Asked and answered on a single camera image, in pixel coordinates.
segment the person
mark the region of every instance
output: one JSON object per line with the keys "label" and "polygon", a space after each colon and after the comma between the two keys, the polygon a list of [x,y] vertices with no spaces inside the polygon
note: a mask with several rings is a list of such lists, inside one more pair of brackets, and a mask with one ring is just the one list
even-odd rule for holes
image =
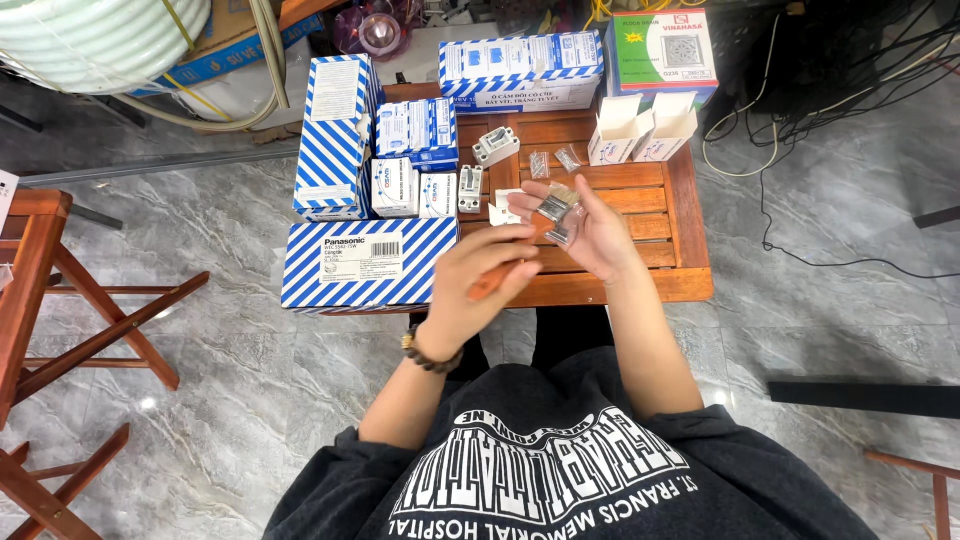
{"label": "person", "polygon": [[[564,248],[603,281],[612,328],[600,306],[538,308],[532,364],[490,369],[476,334],[541,264],[510,243],[530,225],[465,237],[437,262],[414,352],[310,459],[264,538],[876,538],[797,457],[704,408],[625,220],[583,176],[575,187],[586,216]],[[529,223],[547,186],[522,188],[510,211]]]}

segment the wooden chair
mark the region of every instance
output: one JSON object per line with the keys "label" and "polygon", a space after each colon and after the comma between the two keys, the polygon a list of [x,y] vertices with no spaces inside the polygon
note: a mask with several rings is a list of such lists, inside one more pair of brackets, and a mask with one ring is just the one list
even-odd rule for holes
{"label": "wooden chair", "polygon": [[884,463],[933,475],[933,513],[937,527],[937,540],[950,540],[950,505],[947,499],[947,479],[960,480],[960,470],[873,450],[865,450],[863,454],[876,461],[883,461]]}
{"label": "wooden chair", "polygon": [[[45,528],[58,538],[99,539],[100,535],[66,506],[90,484],[100,471],[104,470],[104,467],[127,444],[129,438],[130,424],[124,424],[87,461],[29,473],[23,469],[23,462],[26,461],[27,453],[30,451],[30,441],[24,442],[9,454],[0,450],[0,491],[6,493],[31,516],[7,539],[36,538]],[[39,482],[39,480],[67,475],[70,475],[70,478],[53,494]]]}
{"label": "wooden chair", "polygon": [[[150,368],[170,390],[180,378],[137,328],[200,288],[202,272],[177,286],[103,287],[60,243],[72,197],[53,189],[17,190],[0,232],[0,262],[12,261],[13,281],[0,293],[0,430],[10,409],[75,367]],[[51,276],[56,266],[60,274]],[[61,286],[66,277],[71,286]],[[109,326],[56,358],[26,358],[44,294],[80,294]],[[110,294],[160,295],[130,315]],[[124,338],[139,358],[93,358]]]}

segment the marble floor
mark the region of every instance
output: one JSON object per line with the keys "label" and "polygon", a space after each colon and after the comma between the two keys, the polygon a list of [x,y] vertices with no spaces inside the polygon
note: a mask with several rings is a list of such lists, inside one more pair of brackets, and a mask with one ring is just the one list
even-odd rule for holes
{"label": "marble floor", "polygon": [[[0,125],[0,168],[49,171],[142,156],[248,147],[248,135],[146,130],[37,88],[0,84],[4,105],[45,124]],[[814,132],[767,171],[769,240],[811,261],[889,258],[915,273],[960,269],[960,223],[917,230],[912,215],[960,204],[960,78]],[[277,144],[296,144],[287,141]],[[865,447],[960,466],[960,421],[769,401],[774,375],[960,383],[960,278],[918,280],[887,265],[814,268],[760,246],[756,176],[704,163],[697,183],[716,291],[666,307],[706,401],[781,442],[882,538],[926,538],[930,477],[867,461]],[[708,148],[721,168],[767,161],[731,135]],[[130,443],[71,507],[105,538],[257,538],[310,455],[364,408],[399,360],[402,315],[285,312],[278,292],[293,160],[260,161],[65,184],[75,201],[126,223],[71,218],[64,242],[105,284],[210,282],[145,325],[181,378],[166,391],[146,370],[78,369],[13,410],[10,450],[32,441],[28,468],[86,457],[124,422]],[[117,297],[132,310],[144,299]],[[504,312],[482,335],[492,363],[529,361],[536,315]],[[82,299],[48,297],[32,356],[55,356],[101,330]],[[104,356],[131,356],[116,345]],[[55,480],[49,485],[56,486]],[[950,493],[960,530],[960,482]],[[0,534],[23,512],[0,498]]]}

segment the hand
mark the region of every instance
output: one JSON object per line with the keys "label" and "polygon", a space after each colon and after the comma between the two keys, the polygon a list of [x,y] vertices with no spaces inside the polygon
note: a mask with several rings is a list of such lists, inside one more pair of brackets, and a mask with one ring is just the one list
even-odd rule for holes
{"label": "hand", "polygon": [[535,230],[532,225],[518,224],[490,227],[468,235],[440,257],[434,267],[430,312],[417,328],[415,338],[424,356],[437,362],[452,358],[538,274],[543,265],[529,260],[514,268],[483,300],[467,296],[480,276],[501,262],[536,257],[535,246],[507,243],[515,238],[529,238]]}
{"label": "hand", "polygon": [[[574,184],[580,193],[580,205],[587,215],[573,243],[561,244],[561,249],[607,286],[622,281],[637,268],[643,268],[643,260],[636,252],[623,215],[607,206],[590,189],[584,175],[578,174]],[[520,187],[525,193],[510,193],[507,202],[511,212],[519,215],[524,223],[529,223],[533,211],[546,198],[548,188],[546,184],[529,180]]]}

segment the striped cardboard box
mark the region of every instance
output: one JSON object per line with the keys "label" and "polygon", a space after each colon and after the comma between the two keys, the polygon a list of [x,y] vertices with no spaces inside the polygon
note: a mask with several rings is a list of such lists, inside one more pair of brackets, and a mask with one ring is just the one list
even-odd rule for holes
{"label": "striped cardboard box", "polygon": [[437,258],[457,236],[453,217],[292,225],[281,304],[303,312],[420,307],[430,302]]}
{"label": "striped cardboard box", "polygon": [[377,106],[376,156],[410,158],[421,173],[456,170],[460,150],[453,100],[420,99]]}
{"label": "striped cardboard box", "polygon": [[457,114],[587,109],[603,67],[596,30],[440,44],[440,90]]}
{"label": "striped cardboard box", "polygon": [[310,62],[293,208],[310,221],[367,219],[372,115],[384,101],[370,57]]}

